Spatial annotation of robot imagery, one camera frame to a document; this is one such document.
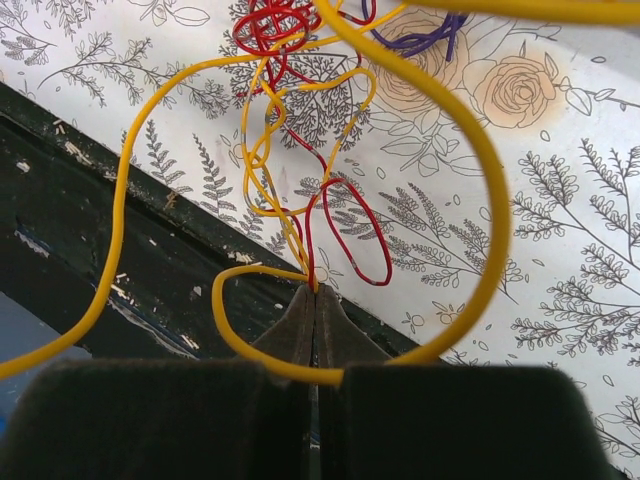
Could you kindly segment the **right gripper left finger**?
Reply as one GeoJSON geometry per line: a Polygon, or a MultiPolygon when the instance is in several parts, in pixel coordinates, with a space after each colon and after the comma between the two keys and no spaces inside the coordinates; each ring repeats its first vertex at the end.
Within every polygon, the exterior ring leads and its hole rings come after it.
{"type": "Polygon", "coordinates": [[[61,360],[1,438],[5,479],[304,479],[304,389],[254,362],[61,360]]]}

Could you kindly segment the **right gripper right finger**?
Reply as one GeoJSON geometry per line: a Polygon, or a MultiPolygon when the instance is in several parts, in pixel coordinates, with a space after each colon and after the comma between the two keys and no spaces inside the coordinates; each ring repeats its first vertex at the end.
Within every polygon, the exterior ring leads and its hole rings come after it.
{"type": "Polygon", "coordinates": [[[325,479],[616,479],[586,402],[547,367],[391,366],[336,294],[315,302],[325,479]]]}

